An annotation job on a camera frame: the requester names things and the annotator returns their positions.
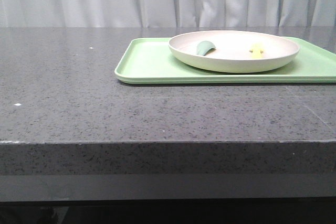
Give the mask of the white round plate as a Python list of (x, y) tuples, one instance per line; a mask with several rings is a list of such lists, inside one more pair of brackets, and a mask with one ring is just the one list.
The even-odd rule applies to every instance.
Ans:
[[(197, 44), (211, 41), (215, 50), (207, 55), (196, 54)], [(253, 59), (251, 45), (262, 43), (263, 58)], [(287, 38), (237, 30), (209, 30), (180, 34), (169, 40), (172, 55), (179, 61), (201, 69), (228, 72), (253, 73), (277, 69), (293, 61), (300, 46)]]

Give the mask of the green plastic spoon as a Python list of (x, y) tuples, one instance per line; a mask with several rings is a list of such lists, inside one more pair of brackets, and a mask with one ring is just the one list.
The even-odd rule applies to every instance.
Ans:
[(208, 54), (209, 51), (215, 50), (215, 49), (216, 49), (216, 46), (211, 41), (204, 40), (197, 44), (196, 54), (205, 56)]

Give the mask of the yellow plastic fork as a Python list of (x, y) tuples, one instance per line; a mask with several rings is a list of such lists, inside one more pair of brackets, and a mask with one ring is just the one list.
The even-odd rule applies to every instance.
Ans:
[(264, 47), (262, 43), (255, 43), (251, 45), (251, 48), (249, 50), (251, 53), (251, 57), (253, 59), (261, 59), (263, 58), (263, 53), (264, 53)]

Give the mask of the light green serving tray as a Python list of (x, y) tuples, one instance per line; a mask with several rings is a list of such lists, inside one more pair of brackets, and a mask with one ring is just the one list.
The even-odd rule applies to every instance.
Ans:
[(291, 38), (300, 51), (289, 64), (267, 72), (233, 74), (203, 70), (177, 60), (168, 38), (131, 41), (115, 68), (128, 84), (335, 83), (335, 54), (303, 39)]

